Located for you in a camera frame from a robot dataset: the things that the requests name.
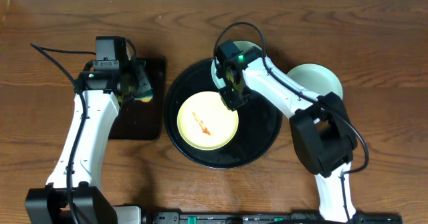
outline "yellow plate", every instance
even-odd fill
[[[181,137],[199,150],[215,150],[227,144],[238,129],[238,113],[226,108],[217,92],[200,92],[180,107],[177,126]]]

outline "food scrap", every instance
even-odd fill
[[[196,115],[196,113],[192,112],[192,114],[196,122],[198,122],[199,126],[202,128],[202,133],[208,134],[209,136],[211,136],[211,133],[208,131],[207,127],[203,125],[203,121],[198,119],[198,116]]]

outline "wooden table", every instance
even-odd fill
[[[97,35],[130,38],[144,57],[165,56],[167,87],[209,58],[224,27],[250,21],[283,71],[304,63],[342,81],[370,165],[351,176],[364,212],[428,220],[428,0],[11,0],[0,36],[0,220],[28,223],[29,188],[43,187],[60,157],[74,108],[65,76],[30,42],[95,50]],[[233,39],[258,42],[249,28]],[[73,76],[90,56],[53,54]],[[362,163],[362,149],[353,166]],[[314,177],[299,163],[288,121],[268,153],[239,169],[184,157],[165,129],[156,141],[109,141],[102,174],[112,204],[150,210],[283,213],[317,210]]]

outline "black tray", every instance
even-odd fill
[[[144,71],[152,86],[153,99],[147,103],[141,101],[123,103],[113,123],[109,139],[153,140],[161,133],[166,63],[161,59],[152,58],[138,58],[137,61],[146,61]]]
[[[165,101],[165,128],[174,145],[187,158],[212,168],[230,169],[251,163],[274,143],[281,128],[282,113],[263,96],[254,93],[248,104],[238,109],[235,136],[216,150],[199,150],[187,144],[179,133],[177,115],[183,102],[202,91],[217,92],[211,78],[212,59],[186,69],[171,85]]]

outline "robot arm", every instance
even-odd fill
[[[219,46],[217,59],[216,77],[224,81],[224,87],[219,92],[226,106],[234,110],[246,103],[251,92],[257,92],[284,113],[290,119],[296,154],[301,163],[315,174],[321,216],[327,221],[347,222],[339,177],[350,169],[352,150],[356,147],[355,136],[339,126],[333,116],[328,119],[321,114],[319,106],[301,99],[275,80],[266,70],[258,48],[252,47],[242,52],[229,40]],[[309,91],[277,69],[268,57],[265,61],[271,73],[283,83],[315,102],[331,103],[347,116],[338,96],[333,93],[320,96]],[[318,132],[315,127],[317,122],[323,120],[330,123],[330,131],[325,133]],[[348,213],[353,216],[356,211],[350,198],[348,175],[344,184]]]
[[[74,156],[73,187],[80,182],[87,182],[101,191],[101,170],[106,151],[108,134],[119,113],[119,103],[113,93],[105,94],[102,90],[83,92],[88,105],[88,117],[80,136],[80,144]],[[66,167],[82,115],[82,103],[78,95],[74,98],[74,115],[66,144],[60,161],[47,179],[47,185],[54,188],[66,187]]]
[[[134,50],[130,56],[126,44]],[[72,165],[71,191],[67,188],[67,171],[83,112],[79,95],[74,98],[75,109],[66,144],[59,162],[47,179],[45,188],[30,189],[25,200],[32,223],[69,223],[71,216],[61,208],[72,200],[80,223],[141,223],[138,206],[112,207],[101,193],[102,161],[108,135],[119,113],[118,99],[150,99],[151,86],[144,65],[136,63],[136,52],[123,37],[97,37],[96,60],[85,66],[77,80],[75,91],[81,91],[86,103],[86,122],[78,141]]]
[[[278,76],[282,82],[285,82],[293,88],[302,92],[315,101],[318,101],[319,94],[314,93],[300,86],[293,81],[290,77],[282,73],[277,67],[274,66],[269,58],[265,58],[267,66],[272,68],[272,71]],[[312,103],[299,98],[297,95],[291,93],[271,75],[268,74],[263,66],[261,58],[248,64],[248,67],[243,70],[243,79],[248,88],[258,92],[267,98],[274,106],[276,106],[287,118],[294,116],[297,110],[305,110]],[[351,164],[344,163],[334,171],[331,176],[323,177],[321,174],[315,175],[318,193],[320,195],[320,214],[327,221],[341,221],[347,222],[346,213],[344,212],[342,186],[340,181],[340,174],[344,171],[350,170]],[[356,213],[350,198],[349,176],[345,175],[345,190],[346,190],[346,204],[350,216]]]

